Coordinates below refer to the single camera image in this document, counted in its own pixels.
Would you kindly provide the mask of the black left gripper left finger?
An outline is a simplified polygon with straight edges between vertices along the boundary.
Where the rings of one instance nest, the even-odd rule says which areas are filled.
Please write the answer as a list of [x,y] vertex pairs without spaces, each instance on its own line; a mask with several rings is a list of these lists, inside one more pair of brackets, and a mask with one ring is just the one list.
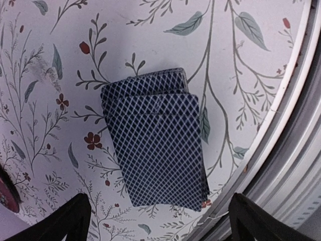
[[78,193],[51,215],[7,240],[87,240],[91,205],[85,193]]

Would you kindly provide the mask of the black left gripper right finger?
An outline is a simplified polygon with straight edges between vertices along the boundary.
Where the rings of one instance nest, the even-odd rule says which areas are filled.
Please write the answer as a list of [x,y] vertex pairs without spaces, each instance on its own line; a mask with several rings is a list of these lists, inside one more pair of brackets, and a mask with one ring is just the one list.
[[228,210],[232,240],[312,240],[278,221],[241,193],[234,193]]

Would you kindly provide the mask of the blue grey cloth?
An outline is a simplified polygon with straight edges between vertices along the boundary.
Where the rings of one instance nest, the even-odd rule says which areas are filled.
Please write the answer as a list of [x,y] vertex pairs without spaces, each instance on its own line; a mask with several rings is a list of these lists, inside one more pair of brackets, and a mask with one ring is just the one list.
[[183,68],[129,77],[101,90],[103,115],[133,206],[199,212],[209,195],[199,100]]

